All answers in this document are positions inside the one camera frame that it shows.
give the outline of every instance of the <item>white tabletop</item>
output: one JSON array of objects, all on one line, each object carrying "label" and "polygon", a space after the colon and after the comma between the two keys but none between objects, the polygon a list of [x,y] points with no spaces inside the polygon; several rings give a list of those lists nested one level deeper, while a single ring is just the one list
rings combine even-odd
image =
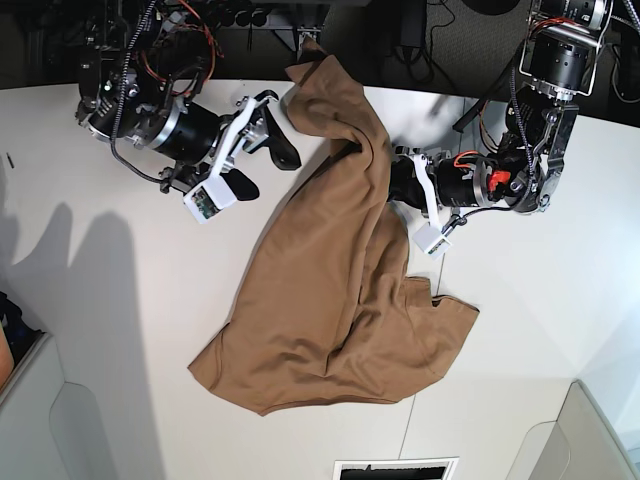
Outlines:
[{"label": "white tabletop", "polygon": [[[226,113],[242,94],[290,88],[214,81],[198,103]],[[399,143],[457,151],[474,141],[450,130],[462,99],[366,94]],[[338,459],[434,456],[461,457],[456,480],[504,478],[526,431],[555,418],[569,381],[640,298],[640,135],[580,118],[547,213],[474,217],[454,233],[442,279],[440,262],[412,251],[410,274],[482,311],[449,377],[393,406],[261,418],[210,395],[186,366],[226,321],[262,230],[324,160],[325,142],[274,109],[303,168],[282,172],[266,151],[241,156],[260,199],[200,226],[177,193],[160,194],[75,124],[77,100],[72,85],[0,92],[0,275],[27,319],[55,335],[67,381],[96,395],[122,479],[327,480]],[[120,150],[147,172],[166,164]]]}]

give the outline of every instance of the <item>metal screw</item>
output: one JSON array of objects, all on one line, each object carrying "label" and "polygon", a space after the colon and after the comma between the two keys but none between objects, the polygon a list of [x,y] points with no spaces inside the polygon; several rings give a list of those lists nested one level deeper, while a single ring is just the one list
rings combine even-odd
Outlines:
[{"label": "metal screw", "polygon": [[558,114],[556,112],[547,112],[547,122],[554,125],[558,121]]}]

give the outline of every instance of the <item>air vent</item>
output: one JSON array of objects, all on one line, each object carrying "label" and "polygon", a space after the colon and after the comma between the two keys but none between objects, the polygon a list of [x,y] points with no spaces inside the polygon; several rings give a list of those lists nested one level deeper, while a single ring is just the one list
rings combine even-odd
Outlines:
[{"label": "air vent", "polygon": [[452,480],[458,458],[336,462],[333,480]]}]

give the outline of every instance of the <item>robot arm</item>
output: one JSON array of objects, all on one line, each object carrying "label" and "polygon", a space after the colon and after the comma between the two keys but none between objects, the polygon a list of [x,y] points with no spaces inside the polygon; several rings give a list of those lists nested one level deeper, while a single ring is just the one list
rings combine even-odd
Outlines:
[{"label": "robot arm", "polygon": [[[487,155],[463,152],[453,157],[440,149],[396,147],[390,199],[419,208],[430,219],[434,218],[433,207],[428,206],[433,200],[457,209],[444,227],[436,220],[414,237],[426,253],[441,255],[450,246],[447,236],[464,225],[469,215],[486,210],[529,214],[549,207],[578,115],[571,101],[575,95],[591,93],[612,3],[534,0],[528,35],[513,60],[490,91],[454,125],[461,132],[509,81],[507,131],[497,151]],[[517,69],[527,77],[519,91]],[[410,165],[423,168],[432,187],[423,188],[422,172],[407,175]],[[502,200],[506,207],[495,206]],[[461,207],[480,208],[460,215]]]},{"label": "robot arm", "polygon": [[[244,98],[236,112],[222,116],[193,101],[213,70],[215,41],[201,16],[181,4],[152,0],[142,12],[135,2],[107,0],[106,8],[95,12],[80,65],[76,118],[97,139],[111,143],[118,161],[159,184],[161,192],[180,191],[189,211],[206,223],[236,201],[259,196],[258,187],[235,168],[240,151],[268,148],[281,170],[296,170],[301,162],[269,111],[269,104],[278,101],[274,92]],[[201,26],[188,23],[189,16]],[[156,70],[150,66],[151,53]],[[191,83],[177,92],[180,78]],[[120,156],[117,138],[175,164],[159,177],[144,174]]]}]

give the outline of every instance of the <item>brown fabric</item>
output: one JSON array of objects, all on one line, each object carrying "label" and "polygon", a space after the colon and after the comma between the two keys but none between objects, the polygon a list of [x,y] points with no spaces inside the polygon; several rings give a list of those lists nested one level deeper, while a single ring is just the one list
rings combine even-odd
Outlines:
[{"label": "brown fabric", "polygon": [[407,233],[386,204],[389,138],[362,86],[335,57],[288,74],[300,87],[288,108],[296,129],[359,148],[285,207],[230,323],[189,369],[210,392],[261,415],[397,402],[442,378],[477,311],[451,298],[434,304],[428,280],[405,278]]},{"label": "brown fabric", "polygon": [[7,381],[12,371],[13,356],[11,355],[11,350],[9,350],[7,338],[4,336],[2,325],[0,325],[0,391],[2,390],[2,386]]}]

